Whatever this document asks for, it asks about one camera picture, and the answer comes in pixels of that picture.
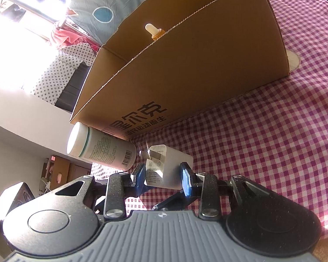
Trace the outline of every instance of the white wall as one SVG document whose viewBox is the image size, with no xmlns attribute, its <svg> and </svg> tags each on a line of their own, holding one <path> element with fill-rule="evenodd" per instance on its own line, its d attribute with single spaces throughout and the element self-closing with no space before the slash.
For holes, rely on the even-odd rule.
<svg viewBox="0 0 328 262">
<path fill-rule="evenodd" d="M 25 92 L 0 88 L 0 126 L 33 143 L 66 154 L 70 114 Z"/>
<path fill-rule="evenodd" d="M 0 195 L 8 187 L 24 181 L 36 196 L 44 159 L 22 152 L 0 140 Z"/>
</svg>

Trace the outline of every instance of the blue circle on fabric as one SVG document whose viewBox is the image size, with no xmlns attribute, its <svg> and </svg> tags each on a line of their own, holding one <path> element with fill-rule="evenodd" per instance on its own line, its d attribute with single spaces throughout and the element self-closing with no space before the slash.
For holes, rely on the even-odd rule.
<svg viewBox="0 0 328 262">
<path fill-rule="evenodd" d="M 103 23 L 110 22 L 114 17 L 113 11 L 108 7 L 98 7 L 93 11 L 92 15 L 99 22 Z"/>
</svg>

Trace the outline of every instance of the metal screw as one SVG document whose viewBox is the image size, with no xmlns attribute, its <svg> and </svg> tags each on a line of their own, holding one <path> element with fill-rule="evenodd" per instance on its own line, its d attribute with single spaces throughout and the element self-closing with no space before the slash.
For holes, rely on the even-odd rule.
<svg viewBox="0 0 328 262">
<path fill-rule="evenodd" d="M 202 215 L 205 217 L 213 218 L 216 217 L 219 214 L 219 211 L 217 209 L 209 208 L 209 209 L 203 209 Z"/>
<path fill-rule="evenodd" d="M 120 218 L 124 212 L 119 209 L 111 209 L 106 212 L 106 216 L 110 218 Z"/>
</svg>

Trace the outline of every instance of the gray fabric with blue circles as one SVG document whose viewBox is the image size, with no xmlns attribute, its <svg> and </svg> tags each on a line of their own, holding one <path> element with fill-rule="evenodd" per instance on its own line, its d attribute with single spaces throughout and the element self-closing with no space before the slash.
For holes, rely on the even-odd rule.
<svg viewBox="0 0 328 262">
<path fill-rule="evenodd" d="M 101 45 L 144 0 L 72 0 L 70 18 Z"/>
</svg>

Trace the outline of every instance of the checkered tablecloth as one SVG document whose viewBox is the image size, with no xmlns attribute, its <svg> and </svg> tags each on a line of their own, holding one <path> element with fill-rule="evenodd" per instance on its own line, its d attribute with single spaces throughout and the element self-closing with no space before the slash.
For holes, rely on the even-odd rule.
<svg viewBox="0 0 328 262">
<path fill-rule="evenodd" d="M 188 153 L 195 172 L 224 180 L 242 174 L 314 211 L 328 237 L 328 2 L 270 3 L 285 46 L 299 56 L 300 67 L 288 78 L 133 142 L 138 150 L 166 144 Z M 114 172 L 97 164 L 92 169 L 97 178 Z M 128 211 L 150 209 L 173 193 L 154 189 L 127 199 L 126 206 Z M 225 199 L 222 210 L 229 212 Z"/>
</svg>

